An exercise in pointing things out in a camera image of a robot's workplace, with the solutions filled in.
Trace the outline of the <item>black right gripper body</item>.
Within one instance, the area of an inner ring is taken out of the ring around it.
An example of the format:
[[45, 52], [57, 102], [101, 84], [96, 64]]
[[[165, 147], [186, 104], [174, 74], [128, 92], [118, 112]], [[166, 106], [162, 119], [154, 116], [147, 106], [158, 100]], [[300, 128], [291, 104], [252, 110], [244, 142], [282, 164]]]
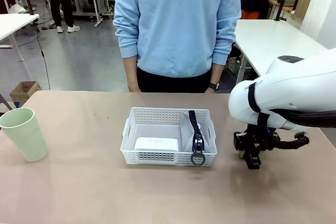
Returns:
[[275, 148], [275, 142], [280, 141], [280, 137], [274, 128], [268, 129], [267, 133], [262, 133], [260, 129], [258, 128], [258, 126], [248, 124], [246, 132], [247, 132], [248, 142], [251, 142], [254, 145], [260, 142], [267, 142], [267, 143], [272, 144]]

